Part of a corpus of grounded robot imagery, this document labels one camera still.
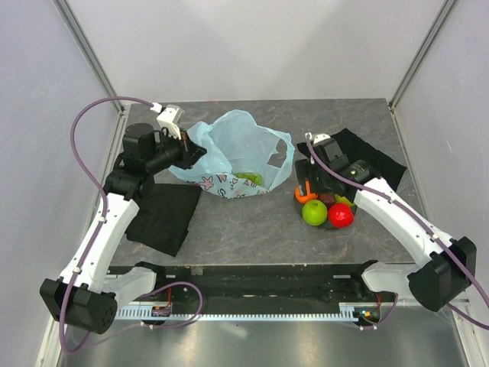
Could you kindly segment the green apple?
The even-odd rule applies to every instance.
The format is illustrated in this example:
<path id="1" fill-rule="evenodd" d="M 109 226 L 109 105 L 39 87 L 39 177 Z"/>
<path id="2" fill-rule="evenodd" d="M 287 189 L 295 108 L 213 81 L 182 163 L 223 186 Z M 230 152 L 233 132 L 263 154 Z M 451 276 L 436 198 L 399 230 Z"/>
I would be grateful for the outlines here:
<path id="1" fill-rule="evenodd" d="M 311 226 L 321 226 L 328 217 L 327 206 L 321 200 L 310 200 L 303 205 L 302 218 Z"/>

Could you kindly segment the green grape bunch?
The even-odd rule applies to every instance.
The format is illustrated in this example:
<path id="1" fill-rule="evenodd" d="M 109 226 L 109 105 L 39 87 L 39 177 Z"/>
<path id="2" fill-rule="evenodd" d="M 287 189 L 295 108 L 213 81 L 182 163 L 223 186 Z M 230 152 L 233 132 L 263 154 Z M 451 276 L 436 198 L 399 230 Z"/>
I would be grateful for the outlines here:
<path id="1" fill-rule="evenodd" d="M 263 183 L 263 178 L 260 174 L 255 174 L 255 173 L 234 173 L 234 175 L 237 178 L 240 179 L 246 179 L 252 182 L 253 184 L 256 184 L 258 186 L 261 186 Z"/>

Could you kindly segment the light blue plastic bag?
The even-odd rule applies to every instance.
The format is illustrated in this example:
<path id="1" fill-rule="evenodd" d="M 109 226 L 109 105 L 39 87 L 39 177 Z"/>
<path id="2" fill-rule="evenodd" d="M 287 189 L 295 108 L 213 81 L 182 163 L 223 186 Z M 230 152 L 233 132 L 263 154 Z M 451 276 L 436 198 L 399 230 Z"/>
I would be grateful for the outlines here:
<path id="1" fill-rule="evenodd" d="M 226 199 L 261 195 L 292 173 L 295 148 L 290 134 L 258 125 L 244 110 L 231 110 L 212 124 L 197 122 L 188 134 L 207 153 L 191 169 L 172 166 L 169 172 L 207 193 Z M 260 174 L 263 183 L 258 186 L 234 173 Z"/>

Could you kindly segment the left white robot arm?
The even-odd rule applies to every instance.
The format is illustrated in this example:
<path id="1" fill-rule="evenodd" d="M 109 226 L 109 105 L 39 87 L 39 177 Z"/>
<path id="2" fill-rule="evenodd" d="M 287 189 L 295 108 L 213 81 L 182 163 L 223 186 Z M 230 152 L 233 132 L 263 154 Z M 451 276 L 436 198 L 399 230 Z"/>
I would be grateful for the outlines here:
<path id="1" fill-rule="evenodd" d="M 205 153 L 183 128 L 155 130 L 138 123 L 126 129 L 122 150 L 99 186 L 97 213 L 76 254 L 57 279 L 47 278 L 40 286 L 41 298 L 60 327 L 103 334 L 119 308 L 139 297 L 165 297 L 168 283 L 151 265 L 134 266 L 115 280 L 106 274 L 122 236 L 138 214 L 137 201 L 149 193 L 155 175 L 172 166 L 190 169 Z"/>

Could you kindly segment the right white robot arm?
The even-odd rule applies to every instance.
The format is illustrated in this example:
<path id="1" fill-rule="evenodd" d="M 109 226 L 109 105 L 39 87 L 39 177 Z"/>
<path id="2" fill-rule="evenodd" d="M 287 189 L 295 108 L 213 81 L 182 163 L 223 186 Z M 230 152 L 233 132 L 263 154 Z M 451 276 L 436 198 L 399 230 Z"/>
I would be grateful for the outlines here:
<path id="1" fill-rule="evenodd" d="M 411 295 L 437 312 L 474 283 L 476 245 L 454 239 L 402 200 L 385 178 L 365 161 L 349 162 L 327 134 L 306 133 L 298 144 L 296 177 L 301 194 L 335 193 L 375 218 L 410 254 L 412 264 L 370 261 L 350 281 L 351 295 L 361 301 L 377 292 Z"/>

